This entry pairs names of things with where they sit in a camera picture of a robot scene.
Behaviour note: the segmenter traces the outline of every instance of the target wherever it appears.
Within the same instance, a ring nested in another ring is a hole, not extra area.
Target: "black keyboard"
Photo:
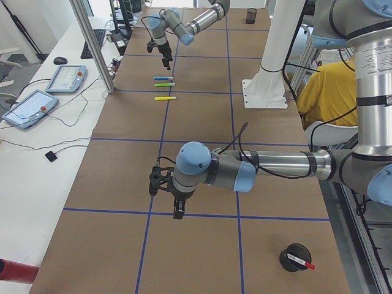
[[[98,45],[102,47],[104,44],[105,40],[105,35],[106,35],[106,29],[93,29],[94,34],[96,35],[96,39],[98,42]],[[81,59],[89,59],[92,58],[92,54],[90,49],[88,48],[87,42],[85,42],[85,46],[83,47],[83,51],[81,52],[80,55]]]

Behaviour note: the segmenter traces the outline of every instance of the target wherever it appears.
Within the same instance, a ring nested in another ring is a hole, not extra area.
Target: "red marker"
[[[307,268],[310,268],[311,270],[315,269],[315,266],[313,264],[311,264],[310,262],[306,262],[306,261],[304,261],[294,255],[291,255],[289,253],[287,254],[287,258],[293,260],[294,262],[299,263],[300,265],[306,266]]]

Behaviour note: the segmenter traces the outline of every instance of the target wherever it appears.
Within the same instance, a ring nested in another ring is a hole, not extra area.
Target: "blue marker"
[[[154,81],[172,81],[173,77],[154,77]]]

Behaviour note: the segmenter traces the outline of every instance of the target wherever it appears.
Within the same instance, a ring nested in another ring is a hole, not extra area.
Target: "white table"
[[[104,28],[107,21],[108,19],[103,18],[90,18],[93,28]],[[80,59],[84,42],[78,23],[73,23],[32,81],[51,78],[57,68],[53,64],[54,58],[63,56],[70,65],[86,66],[88,74],[83,89],[89,86],[99,77],[99,73],[92,59]],[[102,47],[102,54],[107,64],[119,55],[114,44],[109,42],[105,42]],[[38,82],[27,87],[20,99],[35,89],[44,91],[47,84]],[[88,138],[105,103],[105,90],[102,80],[98,80],[83,93],[88,105],[74,127],[66,127],[58,120],[45,117],[27,131],[16,127],[0,129],[0,139],[39,148],[66,140]],[[75,95],[58,97],[59,104],[62,105]],[[51,115],[73,124],[85,104],[86,101],[78,96]],[[6,126],[6,122],[0,123],[0,128]],[[0,142],[0,258],[40,266],[86,148],[66,149],[60,152],[58,159],[52,163],[44,154],[49,150],[56,152],[66,146],[88,143],[89,140],[80,140],[33,151]],[[28,293],[30,288],[31,285],[28,284],[0,281],[0,293],[24,294]]]

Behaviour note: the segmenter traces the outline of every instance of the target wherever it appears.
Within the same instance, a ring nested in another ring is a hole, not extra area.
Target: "device screen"
[[[15,121],[16,124],[24,124],[36,113],[42,112],[41,107],[46,106],[53,98],[48,97],[40,92],[22,102],[14,109],[11,109],[7,117]]]
[[[72,89],[75,77],[78,76],[80,67],[77,66],[63,66],[60,68],[58,74],[55,76],[54,82],[51,84],[51,89],[69,90]]]

